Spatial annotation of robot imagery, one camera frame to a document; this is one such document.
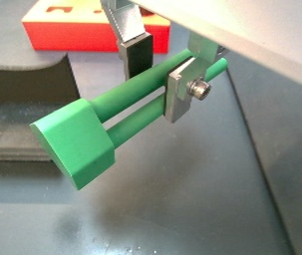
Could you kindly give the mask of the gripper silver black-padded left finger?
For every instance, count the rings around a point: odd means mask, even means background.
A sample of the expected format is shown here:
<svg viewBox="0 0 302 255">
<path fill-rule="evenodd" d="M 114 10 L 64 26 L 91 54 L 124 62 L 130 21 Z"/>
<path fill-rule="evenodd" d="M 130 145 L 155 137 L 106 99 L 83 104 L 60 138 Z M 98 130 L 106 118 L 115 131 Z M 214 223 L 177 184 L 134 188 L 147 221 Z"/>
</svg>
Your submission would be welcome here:
<svg viewBox="0 0 302 255">
<path fill-rule="evenodd" d="M 128 80 L 153 66 L 153 35 L 146 31 L 140 7 L 130 0 L 100 0 L 112 26 Z"/>
</svg>

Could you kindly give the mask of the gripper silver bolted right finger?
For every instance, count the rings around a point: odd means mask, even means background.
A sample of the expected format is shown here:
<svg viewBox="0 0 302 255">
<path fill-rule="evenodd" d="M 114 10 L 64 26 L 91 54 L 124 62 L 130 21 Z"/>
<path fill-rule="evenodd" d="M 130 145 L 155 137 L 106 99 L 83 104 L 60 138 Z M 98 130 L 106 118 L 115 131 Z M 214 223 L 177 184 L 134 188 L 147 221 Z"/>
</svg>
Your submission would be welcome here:
<svg viewBox="0 0 302 255">
<path fill-rule="evenodd" d="M 225 48 L 194 32 L 189 35 L 187 52 L 167 74 L 163 115 L 171 123 L 189 111 L 191 99 L 206 98 L 209 82 L 227 69 Z"/>
</svg>

